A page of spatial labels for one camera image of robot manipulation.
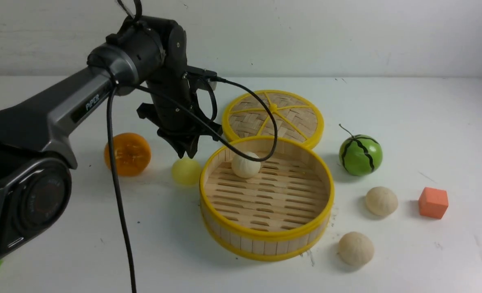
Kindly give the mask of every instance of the fake fruit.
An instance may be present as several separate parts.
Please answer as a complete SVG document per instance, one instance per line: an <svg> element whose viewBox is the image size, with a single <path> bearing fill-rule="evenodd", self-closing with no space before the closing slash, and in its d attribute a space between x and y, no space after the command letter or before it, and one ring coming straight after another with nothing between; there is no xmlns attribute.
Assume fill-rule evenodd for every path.
<svg viewBox="0 0 482 293"><path fill-rule="evenodd" d="M355 176L364 176L373 173L382 164L382 147L372 137L365 135L352 135L346 139L339 149L340 164Z"/></svg>
<svg viewBox="0 0 482 293"><path fill-rule="evenodd" d="M202 167L199 162L189 157L183 157L172 165L172 179L181 185L194 185L199 181Z"/></svg>
<svg viewBox="0 0 482 293"><path fill-rule="evenodd" d="M113 137L116 171L119 176L137 176L150 163L151 150L149 143L136 133L126 132ZM111 169L109 143L103 150L105 164Z"/></svg>

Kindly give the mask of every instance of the yellow rim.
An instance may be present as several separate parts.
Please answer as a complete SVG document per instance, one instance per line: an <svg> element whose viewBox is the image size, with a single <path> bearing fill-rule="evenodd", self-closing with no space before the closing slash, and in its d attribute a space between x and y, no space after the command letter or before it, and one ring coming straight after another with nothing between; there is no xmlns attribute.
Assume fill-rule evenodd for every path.
<svg viewBox="0 0 482 293"><path fill-rule="evenodd" d="M288 108L311 108L313 110L313 112L315 113L315 116L317 117L317 129L315 130L315 132L313 133L313 135L311 137L307 138L306 141L301 142L300 144L303 145L306 148L313 149L319 143L319 141L321 141L322 132L324 131L324 119L322 118L322 114L319 111L319 109L317 109L317 107L315 107L315 105L313 105L309 100L306 100L302 96L296 95L294 93L285 92L285 91L278 91L278 90L261 90L261 91L255 91L254 93L255 94L261 94L261 93L264 94L268 101L269 101L269 98L267 96L267 93L286 94L286 95L290 95L290 96L296 98L297 100L300 100L304 104L306 104L307 106L304 106L304 105L286 106L286 107L278 108L278 110L288 109ZM251 94L247 93L247 94L244 94L244 95L240 96L239 98L236 98L230 104L228 104L228 106L226 107L226 110L223 112L223 118L222 118L223 133L225 134L226 138L229 141L234 141L234 140L240 139L240 137L238 135L236 135L234 130L231 128L230 123L228 121L228 119L230 118L230 115L232 114L232 108L235 105L239 104L239 102L242 99L247 98L248 96L251 96ZM258 109L259 108L246 109L246 110L243 110L243 112L246 112L246 111L249 111L249 110L258 110ZM267 119L265 122L266 123L272 123L269 119ZM262 129L265 126L266 123L263 123L263 125L261 125L261 128L260 128L259 132L262 131Z"/></svg>
<svg viewBox="0 0 482 293"><path fill-rule="evenodd" d="M296 251L289 252L288 254L279 254L276 256L265 256L261 254L251 254L250 252L246 252L239 248L235 248L233 245L231 245L230 243L227 243L212 231L212 229L207 224L207 221L204 219L203 213L202 213L202 218L205 224L205 228L207 228L207 231L209 232L210 236L212 236L214 240L217 243L219 243L219 245L221 245L224 249L234 254L237 254L238 256L242 256L244 258L248 258L255 261L266 261L266 262L283 261L283 260L287 260L288 258L293 258L295 256L298 256L299 254L306 252L308 249L312 248L315 244L317 244L317 242L319 242L319 240L321 239L321 237L323 236L327 228L327 225L324 226L321 230L321 233L317 235L317 238L315 238L310 244L303 246Z"/></svg>
<svg viewBox="0 0 482 293"><path fill-rule="evenodd" d="M244 141L251 141L251 140L256 140L256 139L269 139L272 140L273 137L269 136L259 136L259 137L247 137L243 139L239 139L236 141L233 141L231 144L236 145L237 143L244 142ZM326 163L319 157L315 152L312 150L304 147L302 144L292 141L290 139L285 139L285 138L279 138L280 141L284 141L287 143L291 143L294 145L297 145L299 148L305 149L307 152L309 152L315 159L317 159L324 170L326 171L326 174L328 175L328 181L330 182L330 198L328 199L328 203L326 204L325 208L322 210L322 212L312 221L310 221L308 224L305 224L303 226L300 226L295 229L291 230L286 230L286 231L280 231L280 232L264 232L264 231L258 231L258 230L253 230L250 228L243 227L239 224L234 223L233 221L230 221L229 219L225 218L223 215L221 215L218 211L213 208L212 203L209 201L207 198L207 195L204 191L204 181L205 181L205 170L210 166L210 164L213 161L213 158L215 158L221 151L225 150L226 147L223 146L219 150L217 150L210 158L208 159L207 163L205 163L202 175L200 176L199 179L199 193L200 197L202 199L202 204L205 204L206 208L210 211L210 214L212 217L220 224L222 224L227 230L235 232L237 235L247 237L247 238L252 238L252 239L260 239L264 241L287 241L289 239L296 238L298 236L303 236L305 234L310 233L312 230L317 228L324 219L326 219L327 216L329 216L330 211L333 206L333 200L335 198L335 187L333 184L333 178L332 174L330 172L330 169L328 169Z"/></svg>

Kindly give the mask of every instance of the watermelon stem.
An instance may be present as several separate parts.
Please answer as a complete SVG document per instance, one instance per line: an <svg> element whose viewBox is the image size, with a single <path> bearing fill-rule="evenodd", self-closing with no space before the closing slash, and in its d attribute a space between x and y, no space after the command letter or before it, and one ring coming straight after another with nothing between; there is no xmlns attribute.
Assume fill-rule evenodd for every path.
<svg viewBox="0 0 482 293"><path fill-rule="evenodd" d="M349 132L346 128L343 128L340 123L339 123L339 126L340 126L340 128L344 129L347 133L349 133L349 135L351 135L351 138L353 138L353 139L355 138L355 137L351 134L351 132Z"/></svg>

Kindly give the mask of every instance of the robotic arm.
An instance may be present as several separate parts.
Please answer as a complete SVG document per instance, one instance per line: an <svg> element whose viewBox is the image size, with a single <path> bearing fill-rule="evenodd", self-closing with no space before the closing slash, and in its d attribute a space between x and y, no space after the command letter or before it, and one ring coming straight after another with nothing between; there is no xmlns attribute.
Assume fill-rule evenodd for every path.
<svg viewBox="0 0 482 293"><path fill-rule="evenodd" d="M200 110L197 89L211 91L215 72L187 65L186 33L174 20L129 16L116 34L94 49L88 66L20 104L0 111L0 259L48 229L70 198L69 169L77 160L68 136L109 97L146 82L219 135L221 125ZM137 113L159 127L181 158L194 157L210 135L174 103L151 94Z"/></svg>

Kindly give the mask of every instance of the toy orange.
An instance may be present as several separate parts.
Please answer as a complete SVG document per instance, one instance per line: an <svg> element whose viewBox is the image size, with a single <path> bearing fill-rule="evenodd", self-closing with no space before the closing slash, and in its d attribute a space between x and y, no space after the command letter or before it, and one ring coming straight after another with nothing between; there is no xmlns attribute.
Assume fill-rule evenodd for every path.
<svg viewBox="0 0 482 293"><path fill-rule="evenodd" d="M150 163L151 151L149 143L136 133L126 132L113 137L116 171L120 176L137 176ZM111 169L109 143L103 151L105 164Z"/></svg>

